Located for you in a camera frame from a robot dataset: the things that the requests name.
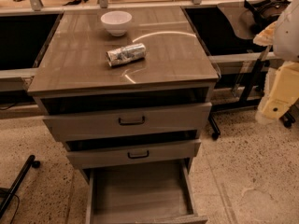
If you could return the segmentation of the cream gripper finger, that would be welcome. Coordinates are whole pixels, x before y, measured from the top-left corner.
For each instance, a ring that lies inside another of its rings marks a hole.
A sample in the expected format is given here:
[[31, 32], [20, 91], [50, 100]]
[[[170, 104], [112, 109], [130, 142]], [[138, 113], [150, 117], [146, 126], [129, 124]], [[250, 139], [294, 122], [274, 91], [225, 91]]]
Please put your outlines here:
[[255, 119], [260, 124], [270, 124], [279, 120], [299, 99], [299, 63], [284, 62], [278, 69], [269, 68], [263, 93]]

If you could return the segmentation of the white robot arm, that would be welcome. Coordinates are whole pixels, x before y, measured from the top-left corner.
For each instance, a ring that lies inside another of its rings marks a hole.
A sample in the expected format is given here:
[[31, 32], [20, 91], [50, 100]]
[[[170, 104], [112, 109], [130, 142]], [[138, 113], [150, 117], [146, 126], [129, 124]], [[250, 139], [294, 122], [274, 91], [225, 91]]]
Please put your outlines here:
[[292, 0], [277, 21], [260, 33], [253, 43], [273, 46], [273, 52], [284, 63], [270, 68], [266, 75], [264, 96], [255, 115], [261, 124], [280, 119], [299, 99], [299, 0]]

